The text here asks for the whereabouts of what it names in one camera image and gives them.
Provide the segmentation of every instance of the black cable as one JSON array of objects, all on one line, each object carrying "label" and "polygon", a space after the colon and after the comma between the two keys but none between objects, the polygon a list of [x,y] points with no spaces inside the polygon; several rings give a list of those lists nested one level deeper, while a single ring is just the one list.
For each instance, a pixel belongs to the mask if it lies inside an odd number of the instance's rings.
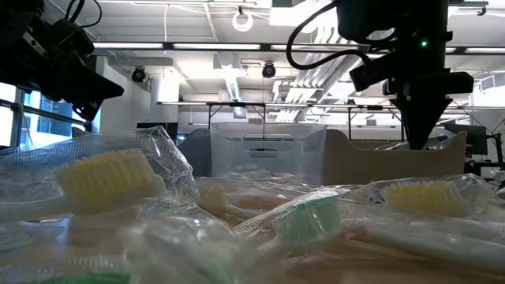
[{"label": "black cable", "polygon": [[65,20],[68,20],[70,17],[70,11],[72,10],[73,3],[75,3],[76,0],[71,0],[68,7],[66,8],[66,13],[65,13]]},{"label": "black cable", "polygon": [[100,6],[100,3],[98,3],[97,0],[93,0],[93,2],[96,3],[96,5],[98,6],[98,10],[99,10],[98,20],[96,20],[96,22],[93,24],[83,25],[83,26],[81,26],[81,28],[90,28],[90,27],[96,26],[102,20],[102,6]]},{"label": "black cable", "polygon": [[310,16],[307,20],[303,21],[300,25],[298,25],[294,29],[293,33],[291,33],[290,38],[288,39],[287,45],[286,45],[287,61],[291,64],[291,66],[293,66],[294,68],[296,68],[298,70],[310,70],[310,69],[314,69],[318,66],[321,66],[324,63],[327,63],[333,59],[339,58],[343,55],[352,55],[352,54],[359,56],[361,58],[361,60],[363,60],[364,64],[368,64],[371,62],[370,58],[364,52],[359,51],[359,50],[342,50],[342,51],[334,53],[326,58],[323,58],[323,59],[319,60],[318,62],[314,62],[314,63],[308,64],[308,65],[298,64],[294,61],[293,55],[292,55],[293,43],[294,43],[294,40],[296,39],[296,37],[298,36],[298,34],[301,32],[301,30],[308,23],[310,23],[311,21],[316,19],[320,14],[326,13],[327,11],[335,8],[338,3],[339,3],[339,1],[333,1],[330,4],[326,5],[325,7],[321,8],[319,11],[315,12],[312,16]]},{"label": "black cable", "polygon": [[71,21],[72,23],[76,21],[83,7],[84,7],[84,0],[79,0],[79,4],[77,4],[77,8],[75,12],[73,12],[72,17],[70,18],[69,21]]}]

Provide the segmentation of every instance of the window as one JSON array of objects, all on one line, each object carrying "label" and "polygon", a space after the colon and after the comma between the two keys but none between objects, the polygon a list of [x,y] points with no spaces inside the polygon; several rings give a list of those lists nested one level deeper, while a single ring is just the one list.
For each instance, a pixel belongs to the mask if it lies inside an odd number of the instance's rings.
[{"label": "window", "polygon": [[10,146],[13,130],[13,112],[10,108],[0,107],[0,146]]},{"label": "window", "polygon": [[0,99],[4,99],[11,103],[14,102],[16,98],[16,87],[0,83]]},{"label": "window", "polygon": [[82,125],[46,118],[37,114],[24,114],[20,146],[44,147],[72,138],[72,127],[84,130]]},{"label": "window", "polygon": [[33,107],[39,110],[49,111],[53,114],[60,114],[66,116],[67,118],[74,118],[80,121],[84,121],[78,114],[74,113],[72,110],[72,104],[66,103],[64,101],[54,102],[49,100],[40,94],[40,92],[32,92],[31,94],[24,94],[24,102],[23,104],[28,107]]}]

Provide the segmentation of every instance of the toothbrush handle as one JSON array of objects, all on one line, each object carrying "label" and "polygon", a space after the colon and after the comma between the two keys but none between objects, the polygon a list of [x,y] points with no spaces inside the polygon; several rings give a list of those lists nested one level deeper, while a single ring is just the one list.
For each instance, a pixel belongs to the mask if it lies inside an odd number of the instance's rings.
[{"label": "toothbrush handle", "polygon": [[27,221],[68,212],[70,210],[64,196],[41,201],[0,203],[0,223]]}]

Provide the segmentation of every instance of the wrapped toothbrush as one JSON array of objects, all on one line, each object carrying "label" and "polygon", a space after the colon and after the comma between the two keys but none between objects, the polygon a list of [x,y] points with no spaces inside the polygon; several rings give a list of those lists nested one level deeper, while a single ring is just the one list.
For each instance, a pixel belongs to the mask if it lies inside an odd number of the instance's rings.
[{"label": "wrapped toothbrush", "polygon": [[53,261],[47,266],[0,267],[0,282],[128,284],[129,272],[122,256],[82,256]]},{"label": "wrapped toothbrush", "polygon": [[234,227],[243,236],[263,239],[263,255],[296,256],[318,249],[342,232],[338,191],[320,190],[280,205]]},{"label": "wrapped toothbrush", "polygon": [[279,178],[251,179],[249,177],[202,177],[198,204],[222,219],[245,221],[263,214],[307,192],[331,189],[347,194],[346,186],[323,187],[287,183]]},{"label": "wrapped toothbrush", "polygon": [[399,210],[465,217],[482,212],[493,187],[473,174],[378,181],[350,192],[347,198]]},{"label": "wrapped toothbrush", "polygon": [[218,219],[141,219],[124,233],[132,283],[277,283],[282,271],[258,262],[245,240]]},{"label": "wrapped toothbrush", "polygon": [[[12,185],[0,188],[0,222],[99,214],[157,196],[198,199],[191,166],[162,128],[82,136],[1,157],[0,168],[9,168],[2,182]],[[27,192],[33,185],[52,198],[38,200]]]}]

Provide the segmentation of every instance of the yellow bristles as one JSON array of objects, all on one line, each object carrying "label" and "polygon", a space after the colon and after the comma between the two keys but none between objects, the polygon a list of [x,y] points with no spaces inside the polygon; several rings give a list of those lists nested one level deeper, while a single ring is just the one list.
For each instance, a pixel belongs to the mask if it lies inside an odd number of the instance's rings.
[{"label": "yellow bristles", "polygon": [[461,217],[470,210],[454,182],[399,182],[385,188],[383,197],[388,206],[421,213]]}]

